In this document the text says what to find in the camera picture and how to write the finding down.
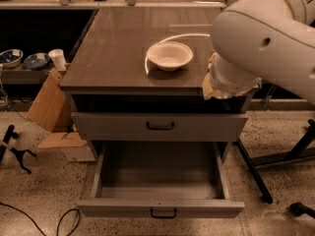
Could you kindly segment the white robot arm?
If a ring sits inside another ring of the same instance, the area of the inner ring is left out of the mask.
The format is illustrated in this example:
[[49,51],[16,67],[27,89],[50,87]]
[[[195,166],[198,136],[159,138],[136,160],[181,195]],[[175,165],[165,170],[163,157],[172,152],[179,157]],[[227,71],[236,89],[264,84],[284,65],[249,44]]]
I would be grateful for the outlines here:
[[215,92],[239,95],[257,79],[315,103],[315,0],[240,0],[211,25]]

